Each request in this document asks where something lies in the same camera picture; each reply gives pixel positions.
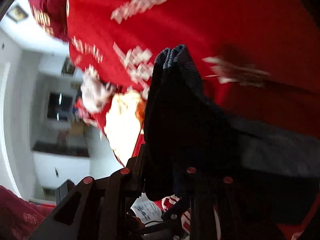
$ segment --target picture frame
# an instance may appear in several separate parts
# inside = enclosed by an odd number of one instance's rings
[[[16,6],[10,8],[7,11],[6,15],[11,20],[13,20],[15,23],[19,23],[29,17],[29,15],[18,4]]]
[[[70,58],[66,57],[66,60],[64,61],[61,74],[62,75],[71,75],[73,76],[75,73],[76,67],[71,62]]]
[[[72,88],[74,90],[78,91],[80,89],[80,87],[81,87],[81,83],[79,83],[79,82],[71,82],[70,83],[70,88]]]

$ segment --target ceiling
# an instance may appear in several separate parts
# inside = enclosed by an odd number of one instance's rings
[[[48,36],[36,24],[31,14],[28,0],[15,0],[11,7],[17,4],[25,10],[29,17],[19,23],[15,23],[7,15],[4,16],[0,22],[0,28],[8,36],[26,50],[61,56],[69,55],[67,43],[62,43],[62,41]]]

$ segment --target white wall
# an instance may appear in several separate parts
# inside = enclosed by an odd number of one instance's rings
[[[53,93],[62,93],[64,95],[76,97],[77,90],[71,88],[70,79],[47,77],[49,83],[49,91]]]
[[[35,165],[29,147],[29,119],[41,54],[22,51],[0,30],[0,47],[3,42],[5,48],[0,54],[1,63],[10,62],[3,104],[4,143],[18,188],[14,192],[28,200],[33,197],[36,187]],[[0,183],[4,181],[9,187],[3,178],[0,177]]]
[[[65,59],[66,57],[64,56],[43,54],[39,63],[39,72],[47,75],[61,76],[61,70]]]
[[[11,96],[8,96],[11,105],[5,106],[7,113],[4,112],[7,117],[4,125],[11,129],[8,141],[11,140],[12,152],[19,168],[19,178],[23,185],[20,192],[24,199],[33,197],[36,186],[35,165],[29,145],[29,120],[40,58],[40,53],[23,51],[20,66],[12,77],[13,90]]]
[[[41,135],[41,110],[43,108],[43,102],[41,98],[44,97],[44,94],[47,94],[46,85],[45,85],[45,75],[38,73],[36,78],[35,89],[33,91],[33,100],[31,104],[30,112],[30,148],[32,149],[36,143],[37,138]]]
[[[84,136],[69,136],[67,145],[70,147],[87,148],[87,143]]]
[[[89,176],[89,158],[34,152],[34,160],[40,184],[46,188],[56,189],[67,179],[78,184]]]
[[[91,127],[92,138],[87,138],[88,151],[90,155],[90,176],[101,179],[110,176],[122,168],[116,160],[115,155],[106,138],[100,140],[98,128]]]
[[[2,30],[0,30],[0,74],[1,74],[1,119],[5,120],[7,116],[4,115],[4,107],[7,106],[8,93],[7,87],[10,86],[12,89],[12,84],[10,84],[9,76],[12,76],[12,71],[14,72],[18,68],[18,64],[21,58],[22,49],[11,40]],[[15,157],[12,151],[7,152],[5,141],[5,135],[9,133],[5,129],[3,122],[0,121],[0,129],[2,133],[1,140],[1,155],[0,155],[0,185],[10,189],[16,195],[21,196],[19,190],[22,190],[22,185],[19,180],[18,168],[15,163]]]

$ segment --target window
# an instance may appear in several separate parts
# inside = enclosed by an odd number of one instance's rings
[[[72,97],[50,93],[47,117],[57,121],[68,121],[71,106]]]

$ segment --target red screw head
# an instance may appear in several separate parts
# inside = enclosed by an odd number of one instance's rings
[[[190,173],[190,174],[194,174],[194,173],[196,173],[196,168],[195,167],[189,167],[189,168],[187,168],[187,173]]]
[[[232,184],[233,183],[233,178],[231,177],[224,177],[223,182],[226,184]]]
[[[121,170],[120,170],[120,173],[122,174],[122,175],[127,175],[127,174],[129,174],[131,171],[130,171],[130,169],[129,168],[122,168]]]
[[[92,177],[85,177],[85,178],[83,179],[83,183],[84,183],[84,184],[90,184],[92,181],[93,181],[93,178],[92,178]]]

